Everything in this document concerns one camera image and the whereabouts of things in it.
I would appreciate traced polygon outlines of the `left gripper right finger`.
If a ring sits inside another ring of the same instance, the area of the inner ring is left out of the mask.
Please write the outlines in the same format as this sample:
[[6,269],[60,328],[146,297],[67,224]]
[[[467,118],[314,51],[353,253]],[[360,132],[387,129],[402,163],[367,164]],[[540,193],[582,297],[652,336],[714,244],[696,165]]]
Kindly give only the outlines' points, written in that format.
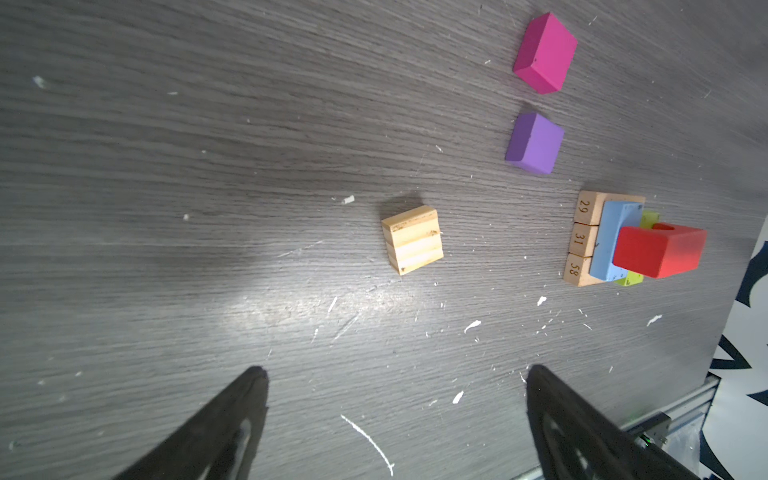
[[526,398],[546,479],[696,477],[658,446],[640,446],[544,365],[531,367]]

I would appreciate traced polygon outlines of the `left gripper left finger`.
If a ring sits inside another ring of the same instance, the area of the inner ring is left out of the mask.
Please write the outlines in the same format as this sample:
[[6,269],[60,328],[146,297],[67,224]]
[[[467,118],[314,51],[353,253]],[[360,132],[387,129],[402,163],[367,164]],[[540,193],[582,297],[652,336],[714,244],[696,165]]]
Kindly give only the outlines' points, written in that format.
[[269,377],[246,369],[118,479],[246,479],[268,412]]

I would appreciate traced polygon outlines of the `natural wood block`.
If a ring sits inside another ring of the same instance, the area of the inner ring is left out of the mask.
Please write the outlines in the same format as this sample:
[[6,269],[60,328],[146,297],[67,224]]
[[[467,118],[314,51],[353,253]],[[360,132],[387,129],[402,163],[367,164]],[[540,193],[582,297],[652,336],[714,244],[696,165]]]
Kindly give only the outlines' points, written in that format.
[[591,257],[581,257],[579,255],[569,253],[566,258],[566,264],[563,271],[563,279],[576,287],[585,287],[603,283],[603,280],[600,280],[590,274],[591,264]]
[[583,258],[592,257],[594,255],[598,229],[598,225],[575,222],[569,241],[568,252]]
[[644,204],[646,198],[638,195],[582,190],[576,202],[573,221],[584,225],[599,225],[606,201],[629,201]]

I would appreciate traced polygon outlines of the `red arch wood block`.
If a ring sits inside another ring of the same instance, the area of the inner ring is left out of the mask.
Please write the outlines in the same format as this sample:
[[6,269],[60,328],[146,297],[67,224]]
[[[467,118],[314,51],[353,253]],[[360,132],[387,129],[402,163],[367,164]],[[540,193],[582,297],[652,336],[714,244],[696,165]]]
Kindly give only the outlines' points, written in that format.
[[708,232],[656,223],[652,228],[623,227],[612,263],[646,277],[661,279],[698,268]]

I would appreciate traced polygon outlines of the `blue wood block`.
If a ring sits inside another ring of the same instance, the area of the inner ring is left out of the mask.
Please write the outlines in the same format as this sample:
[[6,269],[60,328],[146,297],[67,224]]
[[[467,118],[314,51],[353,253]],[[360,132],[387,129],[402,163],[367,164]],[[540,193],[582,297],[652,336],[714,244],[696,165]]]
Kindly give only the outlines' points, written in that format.
[[613,263],[618,237],[623,227],[638,227],[643,204],[630,201],[607,201],[603,206],[597,239],[590,265],[590,275],[598,280],[613,282],[623,279],[628,271]]

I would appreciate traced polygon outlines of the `green wood block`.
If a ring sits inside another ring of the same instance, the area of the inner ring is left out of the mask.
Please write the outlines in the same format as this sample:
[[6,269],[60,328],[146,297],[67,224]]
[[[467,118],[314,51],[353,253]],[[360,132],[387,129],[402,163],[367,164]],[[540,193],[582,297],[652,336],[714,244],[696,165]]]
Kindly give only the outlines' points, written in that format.
[[[644,210],[642,214],[642,219],[640,222],[640,227],[644,229],[651,229],[656,223],[659,222],[660,214],[658,212],[654,212],[651,210]],[[614,283],[621,286],[621,287],[629,287],[634,286],[637,284],[642,283],[644,280],[644,276],[642,274],[627,271],[627,274],[625,277],[615,280]]]

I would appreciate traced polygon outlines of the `purple wood cube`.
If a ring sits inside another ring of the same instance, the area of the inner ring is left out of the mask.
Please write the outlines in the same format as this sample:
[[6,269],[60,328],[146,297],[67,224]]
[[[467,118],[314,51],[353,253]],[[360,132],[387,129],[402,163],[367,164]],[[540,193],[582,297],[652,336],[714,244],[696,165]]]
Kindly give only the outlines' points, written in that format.
[[537,175],[552,173],[565,136],[560,126],[536,112],[517,117],[505,160]]

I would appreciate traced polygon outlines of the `magenta wood cube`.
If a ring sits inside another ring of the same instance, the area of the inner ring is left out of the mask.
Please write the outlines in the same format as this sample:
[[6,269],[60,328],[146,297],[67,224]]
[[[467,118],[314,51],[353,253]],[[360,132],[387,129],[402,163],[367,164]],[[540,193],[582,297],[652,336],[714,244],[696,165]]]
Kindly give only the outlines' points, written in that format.
[[527,26],[513,72],[539,94],[563,88],[578,40],[551,12]]

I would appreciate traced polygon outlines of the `small natural wood cube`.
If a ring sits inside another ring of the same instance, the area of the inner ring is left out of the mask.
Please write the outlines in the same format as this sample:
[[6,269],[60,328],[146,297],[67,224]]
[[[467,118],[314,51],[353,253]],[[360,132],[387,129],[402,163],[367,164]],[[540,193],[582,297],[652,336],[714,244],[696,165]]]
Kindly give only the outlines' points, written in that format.
[[438,213],[422,205],[381,221],[390,265],[400,275],[444,257]]

